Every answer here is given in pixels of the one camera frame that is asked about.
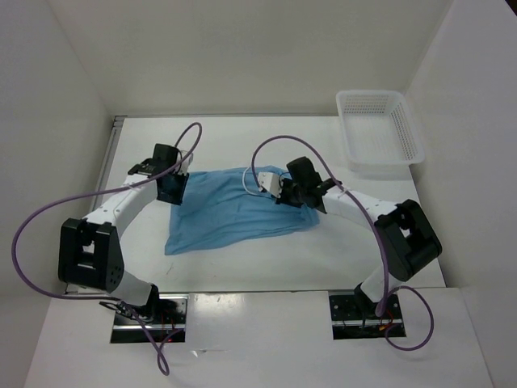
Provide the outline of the blue mesh shorts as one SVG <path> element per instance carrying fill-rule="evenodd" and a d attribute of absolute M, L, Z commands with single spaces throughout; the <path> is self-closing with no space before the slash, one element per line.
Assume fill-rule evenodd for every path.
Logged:
<path fill-rule="evenodd" d="M 253 183 L 247 167 L 191 173 L 183 203 L 170 208 L 164 254 L 212 250 L 319 224 L 316 210 L 278 205 L 267 194 L 252 192 Z"/>

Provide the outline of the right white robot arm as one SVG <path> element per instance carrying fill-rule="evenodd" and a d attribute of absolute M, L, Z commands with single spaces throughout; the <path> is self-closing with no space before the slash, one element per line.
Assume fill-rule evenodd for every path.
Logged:
<path fill-rule="evenodd" d="M 287 165 L 288 174 L 261 173 L 260 188 L 277 204 L 306 206 L 342 217 L 370 230 L 379 245 L 381 265 L 355 287 L 355 311 L 364 318 L 385 311 L 388 294 L 438 258 L 442 245 L 420 204 L 381 200 L 322 179 L 312 162 L 301 157 Z"/>

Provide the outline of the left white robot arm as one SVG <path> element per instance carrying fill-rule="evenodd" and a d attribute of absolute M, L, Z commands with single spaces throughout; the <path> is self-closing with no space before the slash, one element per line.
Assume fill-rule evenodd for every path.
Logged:
<path fill-rule="evenodd" d="M 96 210 L 61 226 L 58 278 L 116 298 L 119 308 L 131 306 L 143 323 L 154 322 L 164 311 L 158 287 L 138 279 L 124 267 L 120 240 L 128 226 L 150 203 L 180 205 L 189 178 L 193 153 L 156 144 L 153 155 L 134 165 L 120 187 Z"/>

